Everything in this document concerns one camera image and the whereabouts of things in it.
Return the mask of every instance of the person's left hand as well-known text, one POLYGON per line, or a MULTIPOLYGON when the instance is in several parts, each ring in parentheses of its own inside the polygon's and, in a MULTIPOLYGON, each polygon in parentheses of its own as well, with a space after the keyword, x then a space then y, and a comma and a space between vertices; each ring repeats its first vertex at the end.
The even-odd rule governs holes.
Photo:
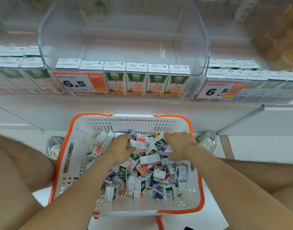
POLYGON ((111 160, 113 160, 113 165, 122 164, 126 161, 130 155, 136 150, 136 147, 126 148, 127 143, 130 139, 133 139, 130 135, 119 135, 114 138, 109 144, 104 155, 107 155, 111 160))

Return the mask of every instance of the person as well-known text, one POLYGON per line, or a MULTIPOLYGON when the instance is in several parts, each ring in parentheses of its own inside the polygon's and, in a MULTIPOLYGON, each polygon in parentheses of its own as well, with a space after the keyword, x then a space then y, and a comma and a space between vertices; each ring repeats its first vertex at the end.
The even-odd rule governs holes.
MULTIPOLYGON (((219 159, 189 134, 164 133, 169 159, 188 159, 201 173, 230 229, 293 230, 293 165, 219 159)), ((50 160, 0 135, 0 230, 87 229, 102 183, 112 166, 134 147, 129 135, 115 138, 104 155, 43 208, 32 192, 48 186, 50 160)))

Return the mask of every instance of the hand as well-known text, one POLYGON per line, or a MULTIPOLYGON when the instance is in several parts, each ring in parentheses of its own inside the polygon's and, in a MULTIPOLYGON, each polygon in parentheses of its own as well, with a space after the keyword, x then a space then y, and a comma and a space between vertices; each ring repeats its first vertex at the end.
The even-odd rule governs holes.
POLYGON ((165 132, 164 139, 173 149, 173 152, 169 155, 170 161, 184 161, 189 159, 190 148, 199 146, 192 135, 186 132, 175 132, 172 135, 165 132))
POLYGON ((119 135, 112 140, 104 152, 105 156, 107 155, 111 160, 113 160, 114 166, 122 164, 136 150, 136 147, 126 149, 127 143, 130 139, 133 138, 128 134, 119 135))

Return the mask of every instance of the silver sneaker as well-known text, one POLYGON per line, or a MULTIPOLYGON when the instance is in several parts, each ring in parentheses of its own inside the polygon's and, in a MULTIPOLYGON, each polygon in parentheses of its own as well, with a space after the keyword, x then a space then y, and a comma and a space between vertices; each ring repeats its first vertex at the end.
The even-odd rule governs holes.
POLYGON ((208 151, 213 153, 217 146, 217 135, 212 132, 204 132, 196 138, 196 141, 201 144, 208 151))
MULTIPOLYGON (((60 136, 52 136, 51 138, 49 138, 46 145, 45 155, 51 160, 57 160, 63 140, 64 139, 60 136)), ((68 151, 67 160, 70 160, 71 155, 72 150, 70 148, 68 151)))

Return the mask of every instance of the shopping basket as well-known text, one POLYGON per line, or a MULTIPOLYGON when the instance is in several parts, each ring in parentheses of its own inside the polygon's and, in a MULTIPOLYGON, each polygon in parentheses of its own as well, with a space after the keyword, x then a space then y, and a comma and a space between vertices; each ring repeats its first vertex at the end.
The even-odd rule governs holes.
MULTIPOLYGON (((134 130, 147 135, 155 132, 188 132, 193 136, 190 121, 183 116, 138 115, 138 114, 100 114, 87 113, 76 115, 70 123, 68 133, 61 146, 56 162, 53 187, 49 203, 73 184, 84 172, 86 153, 95 136, 101 131, 134 130), (68 171, 64 171, 69 148, 72 149, 68 171)), ((94 209, 94 217, 99 216, 146 216, 155 215, 159 229, 163 229, 161 213, 185 214, 200 211, 205 202, 202 177, 187 166, 187 189, 174 200, 156 198, 120 198, 112 203, 105 202, 105 191, 101 191, 94 209)))

